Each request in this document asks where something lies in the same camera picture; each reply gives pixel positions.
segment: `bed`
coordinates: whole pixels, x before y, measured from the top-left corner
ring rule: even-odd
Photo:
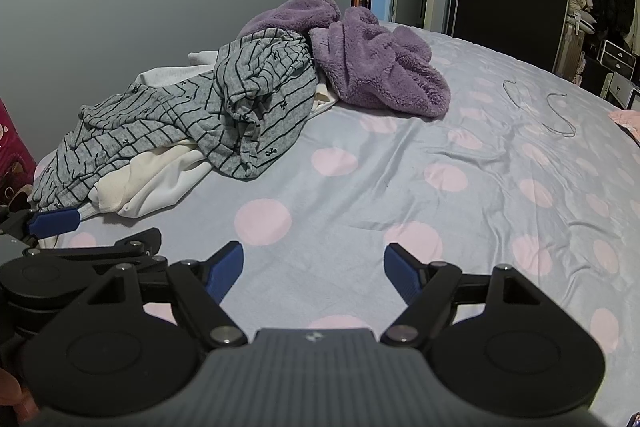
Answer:
[[[266,326],[382,333],[405,306],[383,270],[393,241],[468,273],[510,263],[600,343],[607,376],[592,410],[626,425],[640,407],[640,148],[604,100],[414,31],[452,91],[441,121],[338,104],[257,180],[212,172],[174,208],[93,217],[59,244],[109,245],[158,227],[161,253],[177,261],[238,239],[244,271],[223,308],[250,337]]]

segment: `open closet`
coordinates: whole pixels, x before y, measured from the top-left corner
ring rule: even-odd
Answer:
[[[569,0],[554,73],[621,108],[638,108],[640,0]]]

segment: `purple blanket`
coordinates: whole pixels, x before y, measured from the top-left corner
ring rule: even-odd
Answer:
[[[430,64],[431,49],[405,26],[393,32],[366,8],[349,8],[341,22],[310,31],[316,63],[338,97],[371,109],[443,116],[451,92]]]
[[[288,0],[251,19],[238,38],[267,28],[306,33],[311,28],[328,28],[329,24],[339,20],[340,9],[333,0]]]

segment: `striped clothing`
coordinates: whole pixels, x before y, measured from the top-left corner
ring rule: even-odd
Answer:
[[[192,139],[220,172],[258,177],[298,139],[318,78],[305,38],[275,28],[223,46],[210,73],[174,86],[132,84],[80,110],[32,200],[52,210],[82,203],[134,156]]]

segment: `red plush toy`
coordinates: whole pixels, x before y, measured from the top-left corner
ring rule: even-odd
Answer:
[[[33,157],[0,100],[0,204],[7,204],[12,210],[25,208],[35,169]]]

